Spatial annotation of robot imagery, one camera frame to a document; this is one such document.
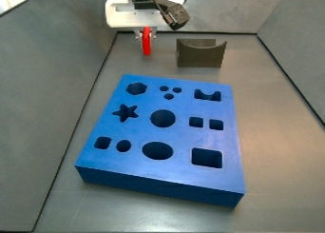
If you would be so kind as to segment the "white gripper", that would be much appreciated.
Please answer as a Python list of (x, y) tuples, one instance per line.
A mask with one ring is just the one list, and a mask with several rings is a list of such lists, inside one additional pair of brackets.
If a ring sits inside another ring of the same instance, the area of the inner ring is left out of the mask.
[[(188, 0), (169, 0), (185, 6)], [(113, 28), (142, 28), (167, 26), (158, 0), (107, 0), (107, 23)], [(142, 41), (142, 29), (134, 29), (137, 39)], [(158, 28), (151, 28), (151, 39), (158, 38)]]

